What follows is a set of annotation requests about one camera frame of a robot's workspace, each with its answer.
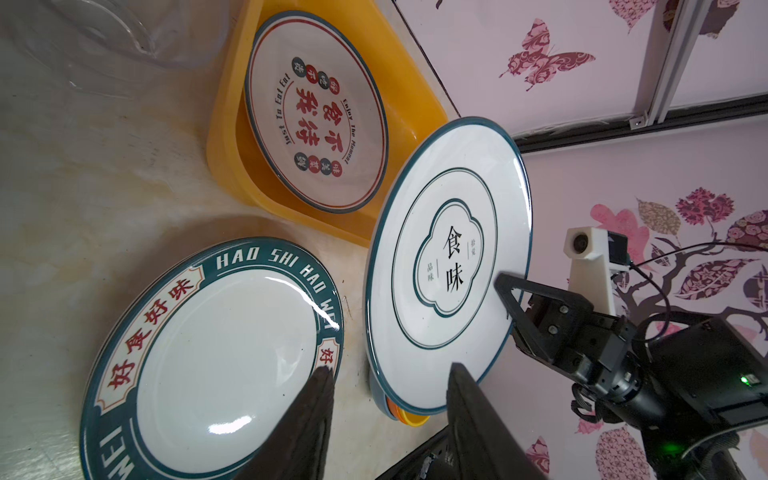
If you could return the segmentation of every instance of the wallpaper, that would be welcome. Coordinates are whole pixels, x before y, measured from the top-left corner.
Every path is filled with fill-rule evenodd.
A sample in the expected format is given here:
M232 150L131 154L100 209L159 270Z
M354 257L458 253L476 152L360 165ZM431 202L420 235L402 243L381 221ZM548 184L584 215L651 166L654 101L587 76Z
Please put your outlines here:
M529 279L568 288L565 231L593 226L627 235L635 263L717 240L768 244L768 120L720 124L613 144L525 156L534 213ZM768 354L768 253L702 246L650 262L645 272L673 309L725 316ZM635 272L617 277L617 309L634 322L664 311ZM682 325L673 324L667 334ZM660 324L649 328L658 334ZM584 422L570 410L571 383L510 340L482 388L528 457L551 478L646 479L639 432ZM732 455L750 480L768 480L768 427L741 435Z
M678 2L396 4L459 114L514 135L646 108ZM713 0L673 105L768 91L765 18L768 2Z

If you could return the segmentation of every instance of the dish rack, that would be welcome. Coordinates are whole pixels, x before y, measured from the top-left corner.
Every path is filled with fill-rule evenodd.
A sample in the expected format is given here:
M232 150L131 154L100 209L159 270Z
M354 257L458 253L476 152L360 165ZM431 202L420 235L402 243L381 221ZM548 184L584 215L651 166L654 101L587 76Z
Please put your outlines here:
M389 160L379 191L352 213L323 212L294 195L273 172L251 130L243 87L253 37L264 21L289 10L312 13L338 28L359 51L379 87L389 126ZM368 247L401 167L447 122L439 100L373 0L246 0L219 84L207 160L219 185L239 201Z

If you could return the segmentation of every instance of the robotic arm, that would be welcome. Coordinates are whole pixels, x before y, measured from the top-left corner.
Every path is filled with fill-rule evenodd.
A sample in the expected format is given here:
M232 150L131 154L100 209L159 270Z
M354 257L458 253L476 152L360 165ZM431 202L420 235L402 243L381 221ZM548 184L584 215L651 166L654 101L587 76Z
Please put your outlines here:
M766 360L720 317L617 316L611 275L635 268L625 236L572 228L564 251L568 291L506 273L495 281L518 349L574 382L580 418L639 429L660 480L744 478L728 449L740 430L768 423ZM648 341L654 321L688 327Z

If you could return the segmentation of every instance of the chinese calligraphy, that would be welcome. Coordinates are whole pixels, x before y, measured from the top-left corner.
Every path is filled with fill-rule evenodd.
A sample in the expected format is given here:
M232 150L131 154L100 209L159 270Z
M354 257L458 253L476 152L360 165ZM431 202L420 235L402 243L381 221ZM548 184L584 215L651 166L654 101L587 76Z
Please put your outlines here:
M309 80L311 84L317 83L317 69L312 65L306 66L306 79Z
M160 318L160 315L168 311L168 307L165 306L165 303L166 302L161 302L160 299L155 300L149 311L144 314L144 316L147 317L144 323L149 322L152 323L152 325L157 325L157 319Z
M312 65L305 64L304 60L299 57L294 57L293 60L291 60L291 70L297 77L305 78L310 83L310 85L307 85L308 87L317 85L323 90L330 91L334 95L338 95L341 92L341 85L339 84L338 80L336 80L334 77L329 77L324 71L319 71ZM298 95L296 110L300 111L301 114L304 115L309 115L311 113L312 116L317 116L319 111L319 101L316 95L320 95L320 99L322 100L323 91L318 91L317 89L315 89L315 91L311 91L310 88L297 87L296 94ZM279 118L282 118L283 112L278 111L278 114L280 115ZM325 121L333 122L335 126L338 126L344 117L345 111L341 108L341 104L337 104L335 101L331 101L329 104L323 105L323 119ZM307 120L306 117L301 117L301 120L299 120L297 123L298 128L296 129L295 138L297 138L298 141L302 141L305 145L309 145L310 147L319 146L320 138L317 132L319 130L318 125L313 121ZM285 127L280 125L280 129L283 132L284 137L287 139L287 141L292 142L293 140L288 137L286 127L287 124ZM337 134L331 130L328 130L328 133L329 135L325 136L325 140L326 144L330 146L331 151L343 153L343 144L346 143L346 141L342 139L341 133ZM296 152L293 155L293 162L296 164L296 168L299 170L309 170L314 174L322 172L325 176L333 175L334 177L341 177L343 173L343 169L339 161L335 161L332 158L321 158L319 155L315 156L312 154L305 154L303 152ZM178 292L179 290L174 290L174 293L171 295L178 295Z
M334 177L341 177L341 164L338 161L332 161L331 162L331 173Z
M462 272L462 266L458 263L455 264L456 266L452 269L449 269L447 272L445 272L445 275L447 276L446 281L448 283L448 286L446 287L449 292L452 292L453 290L458 290L459 285L464 283L464 280L459 276L459 274Z
M125 345L128 346L128 353L133 352L134 349L141 350L141 347L144 346L144 340L152 333L152 330L145 333L144 335L141 335L141 329L137 330L134 335L125 341Z
M304 118L299 121L299 126L304 127L303 130L297 131L296 136L300 140L304 140L304 143L309 143L310 145L317 145L320 142L319 137L315 132L312 130L317 130L317 125L315 125L312 121L304 120Z
M299 94L299 97L301 98L299 103L296 104L296 109L301 110L301 113L303 114L312 112L312 115L317 115L317 99L315 98L315 94L309 90L305 93L303 88L301 90L297 88L296 93Z
M323 105L323 112L325 112L323 118L332 121L334 125L338 125L341 121L342 112L335 101L332 101L330 106Z
M321 353L320 362L323 362L325 365L328 365L329 363L333 363L333 350L321 349L320 353Z
M458 239L461 236L462 235L454 230L453 226L451 225L451 231L448 233L448 239L445 241L445 245L443 246L443 250L448 247L448 258L451 258L454 253L459 253Z
M193 289L194 286L190 285L190 281L187 279L184 280L176 280L176 286L172 289L170 289L170 292L168 292L168 295L171 296L174 300L178 300L181 298L182 295L187 294L187 290Z
M113 387L115 390L117 390L118 386L130 382L131 377L128 375L131 373L131 370L133 370L135 366L135 363L128 363L127 360L125 360L122 365L115 363L114 367L112 368L112 380L107 384L107 386Z
M326 136L326 142L331 144L331 150L339 149L339 152L342 152L344 150L344 147L341 145L341 135L340 134L334 134L332 131L328 130L328 133L330 136Z
M341 90L339 88L339 82L334 77L331 77L328 79L328 83L329 83L328 89L330 89L334 95L338 95L339 90Z
M320 171L320 160L314 155L310 155L310 171L313 174Z

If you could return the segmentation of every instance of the clear plastic container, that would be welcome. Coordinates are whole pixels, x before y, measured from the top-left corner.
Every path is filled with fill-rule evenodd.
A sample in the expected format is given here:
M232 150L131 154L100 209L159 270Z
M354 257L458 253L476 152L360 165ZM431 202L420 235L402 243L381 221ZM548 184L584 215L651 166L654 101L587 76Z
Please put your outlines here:
M18 43L70 86L134 97L170 68L221 49L227 0L6 0Z

